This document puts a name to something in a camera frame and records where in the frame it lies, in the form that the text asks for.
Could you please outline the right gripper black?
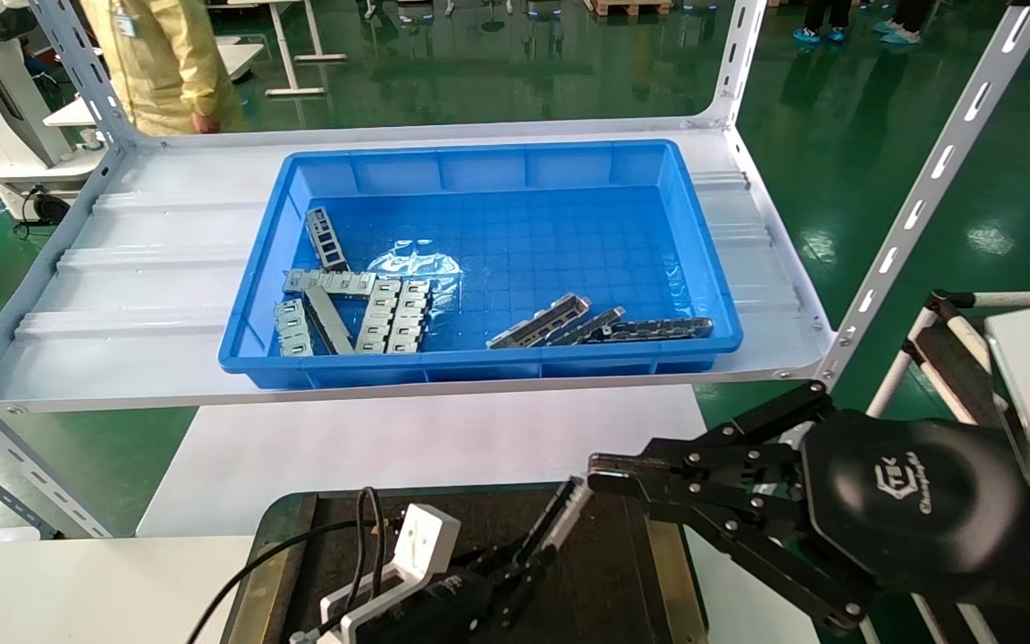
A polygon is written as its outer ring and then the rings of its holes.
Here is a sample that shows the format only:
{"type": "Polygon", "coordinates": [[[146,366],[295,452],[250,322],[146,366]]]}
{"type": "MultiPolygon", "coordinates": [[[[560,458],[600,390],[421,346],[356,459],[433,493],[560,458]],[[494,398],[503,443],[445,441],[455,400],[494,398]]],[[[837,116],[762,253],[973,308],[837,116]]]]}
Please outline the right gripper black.
{"type": "Polygon", "coordinates": [[[876,588],[1030,610],[1030,486],[1005,433],[834,411],[825,384],[808,382],[703,435],[651,437],[637,455],[596,453],[587,484],[692,529],[815,623],[857,631],[869,596],[777,545],[747,492],[729,487],[792,485],[802,460],[810,521],[876,588]],[[808,423],[799,452],[784,435],[808,423]]]}

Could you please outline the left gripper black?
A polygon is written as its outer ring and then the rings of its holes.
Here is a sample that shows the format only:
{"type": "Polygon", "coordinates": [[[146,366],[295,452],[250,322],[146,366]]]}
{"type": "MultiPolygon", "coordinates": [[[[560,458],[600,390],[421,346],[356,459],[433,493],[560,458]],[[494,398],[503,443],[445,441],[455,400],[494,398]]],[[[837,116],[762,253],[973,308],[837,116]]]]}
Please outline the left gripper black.
{"type": "Polygon", "coordinates": [[[558,547],[476,547],[461,556],[461,566],[474,573],[436,576],[372,621],[372,641],[469,643],[485,623],[491,604],[492,623],[514,628],[557,558],[558,547]]]}

